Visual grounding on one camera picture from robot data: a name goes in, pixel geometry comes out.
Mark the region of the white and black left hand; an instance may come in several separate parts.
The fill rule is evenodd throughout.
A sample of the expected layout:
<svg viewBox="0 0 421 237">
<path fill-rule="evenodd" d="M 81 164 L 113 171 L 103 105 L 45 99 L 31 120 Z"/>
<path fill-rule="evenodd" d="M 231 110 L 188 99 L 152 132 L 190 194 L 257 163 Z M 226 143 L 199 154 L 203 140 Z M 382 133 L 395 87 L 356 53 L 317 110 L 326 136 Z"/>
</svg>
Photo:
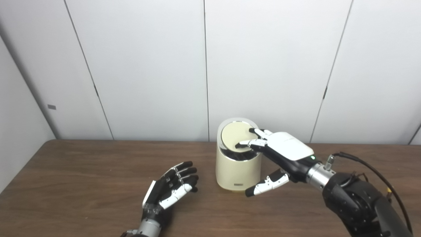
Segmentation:
<svg viewBox="0 0 421 237">
<path fill-rule="evenodd" d="M 192 161 L 171 167 L 158 180 L 152 181 L 142 202 L 141 220 L 154 220 L 164 229 L 173 216 L 173 206 L 188 193 L 198 191 L 199 176 Z"/>
</svg>

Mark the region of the white and black right hand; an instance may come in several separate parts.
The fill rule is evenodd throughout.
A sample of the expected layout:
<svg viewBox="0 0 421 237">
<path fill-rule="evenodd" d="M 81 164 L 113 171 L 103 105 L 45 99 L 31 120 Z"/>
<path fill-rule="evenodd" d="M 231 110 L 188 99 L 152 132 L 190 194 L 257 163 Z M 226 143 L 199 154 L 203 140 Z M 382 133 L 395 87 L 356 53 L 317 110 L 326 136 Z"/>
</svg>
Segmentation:
<svg viewBox="0 0 421 237">
<path fill-rule="evenodd" d="M 249 198 L 276 189 L 289 181 L 307 183 L 307 174 L 318 163 L 314 151 L 287 132 L 272 133 L 267 129 L 250 128 L 257 139 L 240 141 L 235 147 L 250 147 L 262 153 L 279 168 L 256 185 L 249 187 L 245 195 Z"/>
</svg>

